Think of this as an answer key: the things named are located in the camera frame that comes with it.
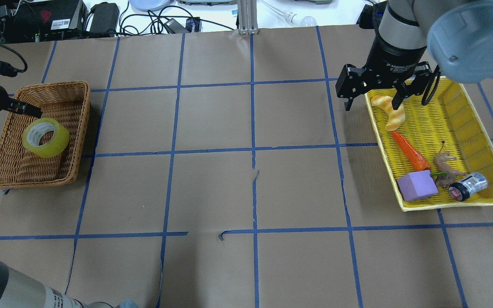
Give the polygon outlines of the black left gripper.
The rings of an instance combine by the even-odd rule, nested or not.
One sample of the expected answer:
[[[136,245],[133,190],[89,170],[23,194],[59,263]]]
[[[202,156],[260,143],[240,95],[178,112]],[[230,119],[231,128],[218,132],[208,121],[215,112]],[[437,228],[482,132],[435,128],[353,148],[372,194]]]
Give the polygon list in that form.
[[[40,107],[11,98],[2,86],[0,86],[0,111],[9,111],[34,118],[42,117]]]

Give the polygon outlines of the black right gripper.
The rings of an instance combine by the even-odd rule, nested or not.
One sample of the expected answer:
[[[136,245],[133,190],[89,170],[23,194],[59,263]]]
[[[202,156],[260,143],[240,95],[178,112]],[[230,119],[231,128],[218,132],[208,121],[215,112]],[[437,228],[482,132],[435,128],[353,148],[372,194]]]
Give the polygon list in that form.
[[[376,89],[396,89],[392,99],[393,110],[413,95],[422,95],[430,101],[442,71],[431,69],[421,61],[426,48],[401,49],[387,43],[373,43],[366,64],[362,68],[346,64],[341,70],[335,89],[338,98],[345,99],[345,110],[350,111],[354,98]]]

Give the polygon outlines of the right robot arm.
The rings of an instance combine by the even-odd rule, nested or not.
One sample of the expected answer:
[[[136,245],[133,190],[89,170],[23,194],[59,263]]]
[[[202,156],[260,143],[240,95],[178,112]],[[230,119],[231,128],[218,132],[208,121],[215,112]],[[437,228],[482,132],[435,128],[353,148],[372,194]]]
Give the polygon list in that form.
[[[392,108],[411,96],[427,105],[441,76],[458,83],[493,78],[493,0],[388,0],[372,14],[375,39],[366,64],[344,65],[336,95],[354,99],[395,89]]]

